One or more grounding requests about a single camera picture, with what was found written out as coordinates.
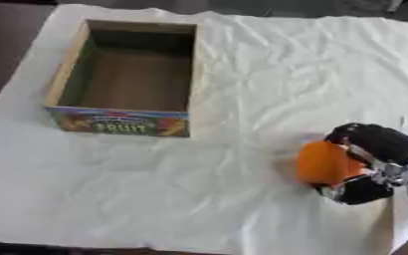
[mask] orange fruit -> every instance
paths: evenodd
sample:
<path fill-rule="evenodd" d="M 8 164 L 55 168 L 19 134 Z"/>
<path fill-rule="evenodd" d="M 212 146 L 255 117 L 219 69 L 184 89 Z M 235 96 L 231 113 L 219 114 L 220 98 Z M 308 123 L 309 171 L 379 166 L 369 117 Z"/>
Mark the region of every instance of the orange fruit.
<path fill-rule="evenodd" d="M 336 185 L 359 175 L 363 164 L 350 158 L 346 150 L 325 140 L 306 144 L 299 153 L 298 179 L 305 183 Z"/>

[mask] fruit box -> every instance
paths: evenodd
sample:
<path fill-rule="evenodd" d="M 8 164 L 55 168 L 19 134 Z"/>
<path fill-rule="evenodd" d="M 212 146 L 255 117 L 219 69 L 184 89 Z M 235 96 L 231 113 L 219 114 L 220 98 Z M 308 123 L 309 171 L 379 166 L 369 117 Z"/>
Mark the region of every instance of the fruit box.
<path fill-rule="evenodd" d="M 196 29 L 87 20 L 45 108 L 69 131 L 189 136 Z"/>

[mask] black robotic finger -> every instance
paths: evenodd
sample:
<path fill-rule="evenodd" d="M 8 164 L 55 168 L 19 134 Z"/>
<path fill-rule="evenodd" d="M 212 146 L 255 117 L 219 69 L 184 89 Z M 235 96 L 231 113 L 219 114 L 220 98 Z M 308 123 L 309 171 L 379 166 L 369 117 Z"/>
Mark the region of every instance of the black robotic finger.
<path fill-rule="evenodd" d="M 358 127 L 364 126 L 363 124 L 350 123 L 340 127 L 336 127 L 330 134 L 328 134 L 325 140 L 329 140 L 332 143 L 343 144 L 344 139 L 350 137 Z"/>
<path fill-rule="evenodd" d="M 393 188 L 376 183 L 370 176 L 362 175 L 354 178 L 346 181 L 343 193 L 337 197 L 338 201 L 354 205 L 391 197 L 394 193 Z"/>
<path fill-rule="evenodd" d="M 382 161 L 408 163 L 408 135 L 388 127 L 362 125 L 347 138 Z"/>

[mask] wrinkled paper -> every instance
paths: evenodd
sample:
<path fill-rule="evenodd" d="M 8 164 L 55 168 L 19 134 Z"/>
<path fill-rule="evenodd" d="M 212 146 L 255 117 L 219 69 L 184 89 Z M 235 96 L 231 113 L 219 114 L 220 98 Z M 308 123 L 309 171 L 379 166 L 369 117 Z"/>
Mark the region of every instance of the wrinkled paper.
<path fill-rule="evenodd" d="M 192 137 L 54 125 L 43 97 L 85 19 L 199 24 Z M 397 199 L 336 204 L 292 174 L 302 144 L 336 126 L 405 119 L 408 23 L 60 6 L 0 94 L 0 241 L 388 254 L 404 242 Z"/>

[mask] box side wall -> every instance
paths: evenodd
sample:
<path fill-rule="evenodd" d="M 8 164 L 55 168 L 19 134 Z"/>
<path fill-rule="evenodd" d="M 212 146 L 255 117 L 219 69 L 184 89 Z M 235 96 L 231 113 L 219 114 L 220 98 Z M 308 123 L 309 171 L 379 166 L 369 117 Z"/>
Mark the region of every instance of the box side wall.
<path fill-rule="evenodd" d="M 45 107 L 54 107 L 58 104 L 62 96 L 67 80 L 70 78 L 71 72 L 78 60 L 81 50 L 90 36 L 90 30 L 86 23 L 82 24 L 79 32 L 73 40 L 71 47 L 63 59 L 54 80 L 51 82 L 51 87 L 45 98 Z"/>
<path fill-rule="evenodd" d="M 75 107 L 48 107 L 67 131 L 189 137 L 187 113 L 127 112 Z"/>
<path fill-rule="evenodd" d="M 82 101 L 89 88 L 100 54 L 93 38 L 89 36 L 66 82 L 65 89 L 58 101 L 59 106 L 77 106 Z"/>

